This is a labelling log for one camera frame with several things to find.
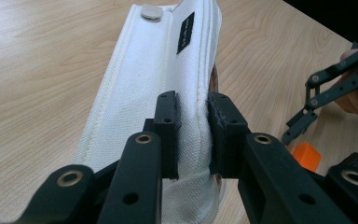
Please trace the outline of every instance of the orange object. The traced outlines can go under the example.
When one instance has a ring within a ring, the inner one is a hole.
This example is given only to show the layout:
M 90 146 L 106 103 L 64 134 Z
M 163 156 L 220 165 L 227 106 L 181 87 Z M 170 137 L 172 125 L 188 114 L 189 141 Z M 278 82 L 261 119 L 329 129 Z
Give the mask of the orange object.
M 312 172 L 318 168 L 322 155 L 310 144 L 301 143 L 293 152 L 293 157 L 300 165 Z

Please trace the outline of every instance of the metal screw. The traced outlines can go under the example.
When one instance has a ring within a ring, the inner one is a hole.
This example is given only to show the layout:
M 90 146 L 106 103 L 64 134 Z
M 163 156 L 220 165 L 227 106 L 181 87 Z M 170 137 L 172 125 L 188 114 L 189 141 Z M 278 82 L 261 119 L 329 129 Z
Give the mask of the metal screw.
M 312 81 L 314 81 L 314 82 L 319 81 L 319 77 L 318 77 L 318 76 L 316 76 L 316 75 L 315 75 L 315 76 L 313 76 L 313 77 L 312 77 Z
M 310 103 L 311 103 L 312 105 L 318 105 L 318 104 L 319 104 L 317 99 L 312 99 L 312 100 L 310 101 Z

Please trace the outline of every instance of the wood grain surface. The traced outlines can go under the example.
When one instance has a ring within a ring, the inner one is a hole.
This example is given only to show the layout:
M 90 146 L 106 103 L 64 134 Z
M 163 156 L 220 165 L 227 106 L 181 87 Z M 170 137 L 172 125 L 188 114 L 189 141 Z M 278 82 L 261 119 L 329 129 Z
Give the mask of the wood grain surface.
M 176 1 L 0 0 L 0 222 L 16 219 L 53 171 L 73 161 L 131 4 Z M 278 138 L 304 104 L 307 77 L 351 43 L 279 0 L 219 1 L 220 90 L 253 132 Z M 323 154 L 318 173 L 358 151 L 358 117 L 336 105 L 300 141 Z M 247 217 L 227 182 L 215 223 Z

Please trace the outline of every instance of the mounting hole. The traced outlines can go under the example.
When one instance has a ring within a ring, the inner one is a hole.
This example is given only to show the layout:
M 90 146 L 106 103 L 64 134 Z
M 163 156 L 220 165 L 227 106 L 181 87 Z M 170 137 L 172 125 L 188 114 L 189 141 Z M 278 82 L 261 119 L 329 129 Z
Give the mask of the mounting hole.
M 316 204 L 315 199 L 310 196 L 309 194 L 300 194 L 298 195 L 298 198 L 301 200 L 301 202 L 303 203 L 307 203 L 307 204 Z
M 353 185 L 358 186 L 358 173 L 351 170 L 341 171 L 341 176 Z
M 60 177 L 58 177 L 57 185 L 63 188 L 68 188 L 80 182 L 82 178 L 83 178 L 83 173 L 81 173 L 80 171 L 76 171 L 76 170 L 68 171 L 60 175 Z
M 258 143 L 265 144 L 265 145 L 272 143 L 272 140 L 268 136 L 265 136 L 263 134 L 255 136 L 254 140 Z
M 135 138 L 135 141 L 139 144 L 147 144 L 152 141 L 152 136 L 148 134 L 141 134 Z
M 123 197 L 123 203 L 127 205 L 132 205 L 137 203 L 139 200 L 139 195 L 137 193 L 128 193 Z

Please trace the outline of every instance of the white canvas bag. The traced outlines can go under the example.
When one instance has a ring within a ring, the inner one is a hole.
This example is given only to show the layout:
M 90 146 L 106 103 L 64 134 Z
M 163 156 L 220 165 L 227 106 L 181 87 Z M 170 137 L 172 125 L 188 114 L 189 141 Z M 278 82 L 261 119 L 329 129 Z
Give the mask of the white canvas bag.
M 220 26 L 214 0 L 132 6 L 79 143 L 75 163 L 103 169 L 120 159 L 127 138 L 154 117 L 158 95 L 176 91 L 180 178 L 163 180 L 163 223 L 211 223 L 217 213 L 207 94 Z

